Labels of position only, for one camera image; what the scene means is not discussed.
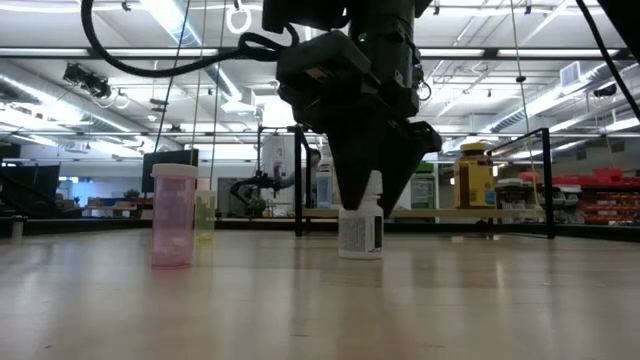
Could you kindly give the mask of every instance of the desk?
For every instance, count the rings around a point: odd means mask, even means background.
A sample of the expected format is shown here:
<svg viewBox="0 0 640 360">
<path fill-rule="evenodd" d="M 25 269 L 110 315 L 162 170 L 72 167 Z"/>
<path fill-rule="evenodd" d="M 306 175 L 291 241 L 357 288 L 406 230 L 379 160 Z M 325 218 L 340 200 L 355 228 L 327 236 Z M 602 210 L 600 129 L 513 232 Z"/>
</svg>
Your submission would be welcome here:
<svg viewBox="0 0 640 360">
<path fill-rule="evenodd" d="M 93 210 L 103 210 L 103 211 L 106 211 L 107 214 L 109 214 L 109 211 L 111 211 L 110 217 L 124 217 L 123 212 L 128 211 L 129 212 L 128 215 L 129 217 L 131 217 L 133 212 L 138 210 L 138 208 L 136 206 L 85 206 L 84 207 L 84 211 L 88 211 L 89 216 L 93 216 Z"/>
</svg>

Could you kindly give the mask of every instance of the black cable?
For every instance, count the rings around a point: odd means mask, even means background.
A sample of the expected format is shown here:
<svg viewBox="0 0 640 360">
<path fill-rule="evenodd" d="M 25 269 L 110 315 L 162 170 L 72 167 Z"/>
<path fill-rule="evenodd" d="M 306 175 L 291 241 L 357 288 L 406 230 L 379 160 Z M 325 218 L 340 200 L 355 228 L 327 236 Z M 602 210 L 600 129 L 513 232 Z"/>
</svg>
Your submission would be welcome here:
<svg viewBox="0 0 640 360">
<path fill-rule="evenodd" d="M 184 40 L 184 33 L 187 29 L 187 22 L 189 20 L 189 9 L 191 9 L 191 0 L 187 0 L 187 9 L 184 12 L 184 20 L 182 21 L 182 31 L 180 31 L 180 40 L 178 41 L 178 51 L 176 53 L 176 59 L 173 61 L 173 68 L 175 69 L 178 66 L 177 55 L 180 55 L 180 50 L 182 49 L 182 41 Z M 160 117 L 160 128 L 158 129 L 158 135 L 156 136 L 156 144 L 153 148 L 153 155 L 151 155 L 151 163 L 155 162 L 156 153 L 158 152 L 158 145 L 160 144 L 160 135 L 162 135 L 162 126 L 164 125 L 164 119 L 167 117 L 167 106 L 169 106 L 169 97 L 171 95 L 171 87 L 173 87 L 173 80 L 175 79 L 174 75 L 171 75 L 169 78 L 169 87 L 167 88 L 167 95 L 164 97 L 164 104 L 162 105 L 162 116 Z"/>
<path fill-rule="evenodd" d="M 164 70 L 149 70 L 149 69 L 141 69 L 135 66 L 127 65 L 124 62 L 116 59 L 114 56 L 109 54 L 109 52 L 102 46 L 100 40 L 98 40 L 98 36 L 96 35 L 96 30 L 93 24 L 93 3 L 95 0 L 82 0 L 82 6 L 80 8 L 80 15 L 82 17 L 82 27 L 84 29 L 84 33 L 87 36 L 87 40 L 91 44 L 93 50 L 100 55 L 107 63 L 111 66 L 119 69 L 121 71 L 126 72 L 127 74 L 141 76 L 141 77 L 150 77 L 150 78 L 162 78 L 162 77 L 170 77 L 170 76 L 178 76 L 184 75 L 192 71 L 204 69 L 207 66 L 213 65 L 217 62 L 229 59 L 235 59 L 240 57 L 247 57 L 257 61 L 277 61 L 280 57 L 282 51 L 284 51 L 287 46 L 276 43 L 275 41 L 268 39 L 262 35 L 258 35 L 255 33 L 244 33 L 240 35 L 240 39 L 238 40 L 238 47 L 234 50 L 217 54 L 214 56 L 210 56 L 191 64 L 177 66 L 172 69 L 164 69 Z M 300 43 L 300 36 L 293 28 L 291 24 L 285 25 L 287 31 L 291 34 L 291 45 L 295 46 Z M 257 45 L 261 45 L 261 48 L 255 48 L 249 46 L 249 43 L 254 43 Z"/>
<path fill-rule="evenodd" d="M 426 97 L 421 98 L 420 95 L 418 95 L 418 100 L 420 101 L 427 101 L 429 99 L 431 99 L 431 95 L 433 95 L 433 90 L 431 89 L 431 86 L 429 86 L 429 84 L 427 84 L 426 81 L 422 81 L 422 85 L 424 85 L 422 87 L 422 89 L 429 89 L 429 95 L 427 95 Z"/>
<path fill-rule="evenodd" d="M 239 8 L 239 4 L 235 1 L 234 5 L 236 8 Z M 227 0 L 224 0 L 223 9 L 227 8 Z M 220 44 L 222 44 L 222 39 L 224 39 L 224 12 L 222 13 L 222 19 L 220 25 L 220 39 L 218 40 Z M 215 93 L 215 110 L 213 111 L 213 135 L 211 137 L 211 142 L 213 145 L 211 146 L 211 170 L 209 171 L 209 190 L 213 190 L 213 166 L 216 163 L 216 139 L 218 136 L 218 109 L 220 108 L 219 102 L 220 98 L 218 97 L 220 93 L 220 72 L 222 71 L 222 66 L 218 64 L 218 71 L 216 71 L 216 93 Z"/>
<path fill-rule="evenodd" d="M 576 3 L 578 4 L 580 11 L 582 11 L 582 14 L 584 15 L 585 20 L 587 20 L 589 29 L 591 29 L 591 33 L 593 33 L 593 37 L 595 38 L 596 43 L 598 44 L 598 49 L 600 49 L 600 53 L 602 53 L 602 57 L 604 58 L 604 61 L 609 66 L 609 70 L 611 70 L 613 77 L 616 79 L 616 83 L 620 87 L 620 90 L 624 94 L 624 97 L 629 102 L 629 105 L 631 106 L 631 110 L 633 110 L 633 113 L 635 114 L 636 118 L 640 119 L 640 109 L 638 108 L 638 104 L 636 104 L 635 100 L 633 99 L 633 96 L 631 96 L 631 93 L 629 92 L 627 85 L 624 83 L 624 81 L 622 80 L 622 77 L 620 76 L 620 72 L 618 71 L 618 68 L 616 68 L 616 65 L 613 63 L 613 60 L 611 59 L 611 56 L 607 51 L 607 47 L 604 44 L 604 40 L 602 40 L 602 36 L 600 36 L 600 32 L 598 31 L 598 26 L 596 25 L 596 22 L 593 20 L 593 17 L 589 12 L 589 8 L 587 7 L 587 5 L 585 5 L 583 0 L 576 0 Z"/>
</svg>

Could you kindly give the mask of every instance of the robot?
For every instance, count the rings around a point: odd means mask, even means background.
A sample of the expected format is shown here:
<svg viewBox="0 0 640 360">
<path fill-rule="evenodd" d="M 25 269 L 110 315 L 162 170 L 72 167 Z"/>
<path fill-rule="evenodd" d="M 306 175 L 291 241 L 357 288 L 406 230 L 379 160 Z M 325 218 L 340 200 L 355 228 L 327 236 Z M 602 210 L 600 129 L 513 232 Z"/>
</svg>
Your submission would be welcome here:
<svg viewBox="0 0 640 360">
<path fill-rule="evenodd" d="M 378 204 L 388 217 L 420 160 L 428 152 L 439 151 L 442 145 L 429 124 L 408 120 L 419 110 L 417 90 L 424 81 L 418 49 L 413 43 L 413 24 L 431 2 L 265 0 L 263 29 L 275 33 L 286 29 L 292 36 L 291 46 L 244 33 L 235 50 L 165 70 L 138 69 L 111 56 L 95 33 L 91 16 L 94 0 L 82 1 L 81 14 L 93 50 L 109 64 L 133 75 L 176 76 L 240 57 L 277 61 L 279 94 L 291 104 L 295 120 L 328 136 L 343 207 L 358 209 L 369 175 L 377 170 L 383 178 Z M 625 2 L 599 2 L 638 58 L 640 36 L 633 12 L 628 11 Z M 584 1 L 577 3 L 589 21 Z M 328 32 L 300 43 L 291 24 Z M 348 35 L 334 30 L 347 24 Z M 262 47 L 251 47 L 249 43 Z M 606 49 L 600 47 L 606 59 Z M 637 105 L 631 105 L 640 115 Z"/>
</svg>

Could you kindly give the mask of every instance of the bottle label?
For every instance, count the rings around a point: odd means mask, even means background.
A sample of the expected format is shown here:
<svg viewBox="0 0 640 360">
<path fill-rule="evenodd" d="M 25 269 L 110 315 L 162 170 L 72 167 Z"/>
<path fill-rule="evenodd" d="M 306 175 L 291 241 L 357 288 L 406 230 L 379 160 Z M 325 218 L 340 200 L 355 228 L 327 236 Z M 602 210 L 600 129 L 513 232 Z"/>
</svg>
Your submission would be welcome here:
<svg viewBox="0 0 640 360">
<path fill-rule="evenodd" d="M 332 178 L 319 176 L 316 181 L 318 208 L 329 208 L 333 200 Z"/>
<path fill-rule="evenodd" d="M 382 251 L 382 216 L 376 216 L 374 224 L 375 251 Z"/>
<path fill-rule="evenodd" d="M 339 220 L 338 226 L 341 250 L 363 253 L 382 251 L 382 216 L 343 218 Z"/>
</svg>

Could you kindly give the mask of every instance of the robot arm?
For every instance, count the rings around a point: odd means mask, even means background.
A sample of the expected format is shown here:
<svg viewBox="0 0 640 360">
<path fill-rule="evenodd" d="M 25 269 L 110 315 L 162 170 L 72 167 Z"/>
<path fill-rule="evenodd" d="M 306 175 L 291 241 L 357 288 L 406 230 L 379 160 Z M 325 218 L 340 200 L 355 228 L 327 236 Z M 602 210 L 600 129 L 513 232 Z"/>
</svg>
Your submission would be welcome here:
<svg viewBox="0 0 640 360">
<path fill-rule="evenodd" d="M 357 209 L 369 174 L 383 176 L 380 206 L 388 216 L 416 166 L 442 141 L 419 110 L 423 73 L 413 44 L 413 22 L 431 1 L 266 0 L 263 28 L 282 32 L 297 23 L 340 31 L 285 49 L 276 78 L 295 120 L 327 134 L 343 206 Z"/>
</svg>

